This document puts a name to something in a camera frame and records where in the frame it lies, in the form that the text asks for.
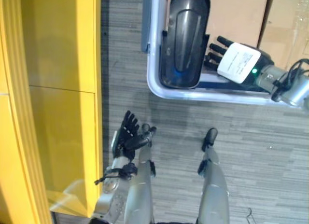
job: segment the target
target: cardboard box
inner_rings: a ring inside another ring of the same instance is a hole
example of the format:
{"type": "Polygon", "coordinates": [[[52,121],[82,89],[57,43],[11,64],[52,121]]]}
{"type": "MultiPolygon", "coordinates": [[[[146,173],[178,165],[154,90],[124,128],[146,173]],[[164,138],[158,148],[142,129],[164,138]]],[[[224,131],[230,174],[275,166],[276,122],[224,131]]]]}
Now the cardboard box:
{"type": "Polygon", "coordinates": [[[273,0],[259,48],[288,70],[309,58],[309,0],[273,0]]]}
{"type": "Polygon", "coordinates": [[[256,47],[266,2],[267,0],[211,0],[206,30],[210,34],[209,44],[216,43],[216,38],[221,35],[256,47]]]}

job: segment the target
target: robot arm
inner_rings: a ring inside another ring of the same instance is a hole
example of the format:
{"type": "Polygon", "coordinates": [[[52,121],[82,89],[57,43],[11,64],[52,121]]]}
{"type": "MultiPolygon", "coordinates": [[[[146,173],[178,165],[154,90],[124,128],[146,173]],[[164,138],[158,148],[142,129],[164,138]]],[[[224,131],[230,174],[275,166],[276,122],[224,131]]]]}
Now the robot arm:
{"type": "Polygon", "coordinates": [[[222,57],[209,53],[204,63],[207,67],[244,88],[264,89],[275,102],[283,101],[309,110],[309,77],[305,74],[308,70],[302,68],[304,64],[309,64],[309,59],[297,61],[287,72],[276,67],[270,56],[259,49],[221,36],[217,40],[227,49],[210,44],[210,49],[222,57]]]}
{"type": "Polygon", "coordinates": [[[115,223],[123,211],[130,187],[129,181],[138,173],[138,168],[132,163],[135,150],[151,144],[156,132],[155,127],[143,124],[142,133],[138,135],[137,122],[134,114],[127,111],[120,128],[114,133],[112,166],[107,167],[103,177],[95,181],[95,185],[103,183],[103,193],[96,203],[89,224],[115,223]]]}

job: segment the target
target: black padded object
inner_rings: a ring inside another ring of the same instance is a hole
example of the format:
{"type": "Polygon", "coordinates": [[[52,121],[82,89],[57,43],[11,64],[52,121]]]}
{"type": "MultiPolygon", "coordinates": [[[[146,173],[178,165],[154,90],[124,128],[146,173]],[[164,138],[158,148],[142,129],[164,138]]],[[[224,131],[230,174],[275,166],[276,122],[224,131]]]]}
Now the black padded object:
{"type": "Polygon", "coordinates": [[[210,0],[171,0],[168,32],[163,32],[160,81],[172,88],[198,84],[209,35],[210,0]]]}

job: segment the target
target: white paper label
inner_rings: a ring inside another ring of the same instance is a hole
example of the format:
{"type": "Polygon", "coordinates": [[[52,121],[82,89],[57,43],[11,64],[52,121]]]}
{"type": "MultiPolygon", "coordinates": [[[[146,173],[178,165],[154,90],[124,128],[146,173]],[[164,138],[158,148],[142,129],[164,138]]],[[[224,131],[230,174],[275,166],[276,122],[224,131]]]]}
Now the white paper label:
{"type": "Polygon", "coordinates": [[[243,83],[260,56],[261,53],[255,49],[233,43],[223,55],[218,74],[238,84],[243,83]]]}

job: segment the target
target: yellow panel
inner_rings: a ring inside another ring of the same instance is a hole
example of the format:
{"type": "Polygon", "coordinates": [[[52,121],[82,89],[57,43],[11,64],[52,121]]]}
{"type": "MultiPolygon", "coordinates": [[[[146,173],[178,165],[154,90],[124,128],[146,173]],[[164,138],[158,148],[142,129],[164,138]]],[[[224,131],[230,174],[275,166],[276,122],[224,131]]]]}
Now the yellow panel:
{"type": "Polygon", "coordinates": [[[0,64],[9,91],[9,96],[1,95],[0,102],[0,216],[6,223],[51,224],[30,102],[20,7],[20,0],[0,0],[0,64]]]}
{"type": "MultiPolygon", "coordinates": [[[[95,78],[95,121],[96,121],[96,146],[97,146],[97,175],[98,178],[103,176],[103,144],[102,144],[102,86],[101,86],[101,0],[94,0],[94,69],[96,71],[95,78]]],[[[101,194],[102,186],[97,186],[97,195],[101,194]]]]}
{"type": "Polygon", "coordinates": [[[33,86],[30,92],[50,209],[90,216],[99,176],[94,94],[33,86]]]}
{"type": "Polygon", "coordinates": [[[96,0],[21,2],[29,84],[95,93],[96,0]]]}
{"type": "Polygon", "coordinates": [[[0,38],[0,94],[8,93],[8,85],[6,83],[5,70],[4,70],[4,59],[3,59],[3,43],[0,38]]]}
{"type": "Polygon", "coordinates": [[[0,107],[0,223],[34,224],[9,96],[0,96],[0,107]]]}

